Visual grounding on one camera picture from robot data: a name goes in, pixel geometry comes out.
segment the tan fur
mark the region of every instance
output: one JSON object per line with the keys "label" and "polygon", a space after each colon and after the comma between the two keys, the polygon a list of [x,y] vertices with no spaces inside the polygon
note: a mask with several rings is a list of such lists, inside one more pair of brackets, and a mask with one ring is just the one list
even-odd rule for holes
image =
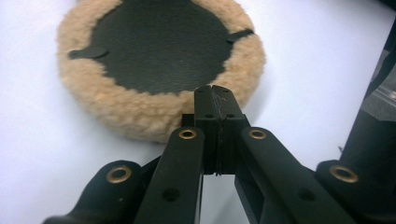
{"label": "tan fur", "polygon": [[[253,29],[243,9],[233,0],[194,0],[195,4],[214,13],[230,33]],[[82,0],[64,18],[59,27],[58,59],[64,85],[78,102],[107,127],[122,135],[156,142],[166,142],[180,126],[182,114],[193,113],[193,92],[180,94],[127,90],[105,77],[106,68],[94,60],[70,60],[68,53],[90,45],[92,29],[120,0]],[[225,71],[210,85],[233,91],[243,106],[254,92],[264,64],[262,42],[257,35],[233,44]]]}

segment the white surface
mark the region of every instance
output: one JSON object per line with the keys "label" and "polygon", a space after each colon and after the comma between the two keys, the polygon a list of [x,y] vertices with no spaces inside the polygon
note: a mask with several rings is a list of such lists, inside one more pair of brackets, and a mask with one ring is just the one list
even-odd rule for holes
{"label": "white surface", "polygon": [[[338,159],[395,13],[369,0],[238,2],[268,55],[250,122],[311,169]],[[0,223],[63,215],[105,164],[162,153],[99,125],[61,85],[56,27],[74,4],[0,1]],[[248,223],[232,176],[205,178],[201,223]]]}

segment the metal rivet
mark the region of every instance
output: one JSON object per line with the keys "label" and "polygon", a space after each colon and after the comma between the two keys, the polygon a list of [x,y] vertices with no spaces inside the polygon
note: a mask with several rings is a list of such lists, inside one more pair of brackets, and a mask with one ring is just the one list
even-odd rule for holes
{"label": "metal rivet", "polygon": [[119,184],[127,180],[132,175],[132,170],[125,165],[113,167],[107,173],[107,181],[112,184]]}
{"label": "metal rivet", "polygon": [[345,166],[333,165],[330,167],[330,173],[335,178],[347,183],[356,183],[359,181],[358,175]]}
{"label": "metal rivet", "polygon": [[254,139],[264,139],[267,136],[265,132],[257,129],[251,130],[248,135]]}
{"label": "metal rivet", "polygon": [[192,139],[197,135],[197,133],[193,129],[185,129],[178,133],[178,136],[183,139]]}

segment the white background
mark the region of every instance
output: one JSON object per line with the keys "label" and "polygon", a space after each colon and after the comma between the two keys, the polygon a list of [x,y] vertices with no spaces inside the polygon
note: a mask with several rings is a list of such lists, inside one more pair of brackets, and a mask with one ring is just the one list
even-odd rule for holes
{"label": "white background", "polygon": [[[305,166],[338,159],[393,23],[370,0],[239,0],[267,54],[245,107]],[[111,161],[143,165],[164,145],[85,114],[57,76],[56,28],[74,0],[0,1],[0,223],[69,212]],[[248,223],[232,176],[205,178],[201,223]]]}

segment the beige fleece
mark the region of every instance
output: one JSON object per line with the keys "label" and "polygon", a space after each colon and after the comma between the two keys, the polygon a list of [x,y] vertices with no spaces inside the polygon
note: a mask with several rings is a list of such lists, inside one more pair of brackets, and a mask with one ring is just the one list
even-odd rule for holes
{"label": "beige fleece", "polygon": [[[193,0],[215,14],[229,33],[253,30],[244,10],[233,0]],[[179,94],[127,90],[105,77],[106,68],[90,59],[70,60],[68,53],[90,45],[92,29],[120,0],[80,0],[59,27],[60,77],[79,104],[117,133],[134,139],[166,142],[180,126],[181,115],[193,113],[193,91]],[[262,42],[249,35],[233,44],[224,72],[208,83],[230,89],[243,106],[256,89],[265,63]]]}

